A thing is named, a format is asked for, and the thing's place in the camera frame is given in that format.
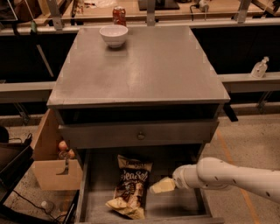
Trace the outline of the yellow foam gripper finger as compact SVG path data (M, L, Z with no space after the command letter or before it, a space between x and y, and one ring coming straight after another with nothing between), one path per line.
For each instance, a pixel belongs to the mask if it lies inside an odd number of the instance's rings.
M175 189L176 185L172 178L162 178L160 181L150 187L151 193L165 193Z

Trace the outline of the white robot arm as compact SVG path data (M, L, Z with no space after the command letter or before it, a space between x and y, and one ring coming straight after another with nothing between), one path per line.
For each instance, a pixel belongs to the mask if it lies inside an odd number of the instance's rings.
M236 166L215 157L203 157L197 164L178 167L171 178L152 185L150 192L165 193L175 188L221 190L228 186L280 203L280 171Z

